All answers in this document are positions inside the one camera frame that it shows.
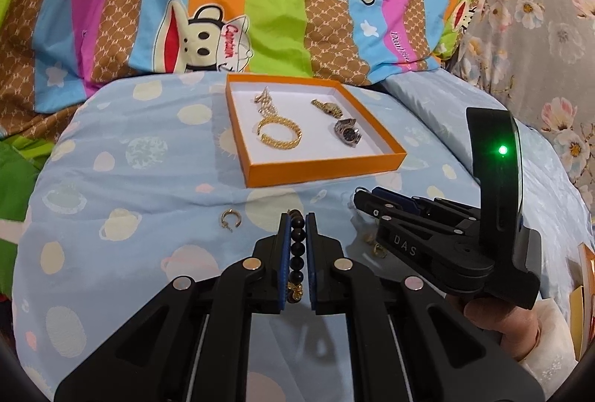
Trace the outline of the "right hand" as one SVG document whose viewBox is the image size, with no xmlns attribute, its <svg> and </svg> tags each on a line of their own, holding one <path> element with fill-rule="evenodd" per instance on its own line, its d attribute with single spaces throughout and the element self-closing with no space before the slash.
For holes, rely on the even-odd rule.
<svg viewBox="0 0 595 402">
<path fill-rule="evenodd" d="M 476 327 L 501 335 L 500 348 L 516 361 L 537 345 L 540 326 L 534 311 L 498 299 L 480 298 L 469 301 L 463 314 Z"/>
</svg>

